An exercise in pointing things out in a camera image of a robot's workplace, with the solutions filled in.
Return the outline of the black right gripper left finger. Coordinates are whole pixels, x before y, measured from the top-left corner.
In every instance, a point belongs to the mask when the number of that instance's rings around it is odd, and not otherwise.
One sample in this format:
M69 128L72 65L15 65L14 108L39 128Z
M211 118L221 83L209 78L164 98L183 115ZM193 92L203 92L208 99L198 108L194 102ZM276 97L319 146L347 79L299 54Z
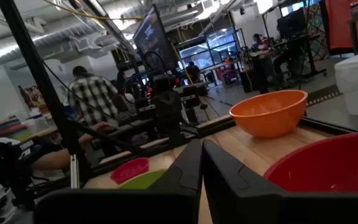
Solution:
M202 188L202 145L190 141L149 189L157 194L152 223L198 223Z

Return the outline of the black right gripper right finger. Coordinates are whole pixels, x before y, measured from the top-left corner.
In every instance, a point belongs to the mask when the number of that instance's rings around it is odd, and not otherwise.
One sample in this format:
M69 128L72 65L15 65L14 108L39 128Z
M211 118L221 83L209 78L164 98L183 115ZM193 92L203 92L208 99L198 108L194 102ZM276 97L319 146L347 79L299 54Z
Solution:
M203 180L213 223L278 223L285 192L212 140L203 141Z

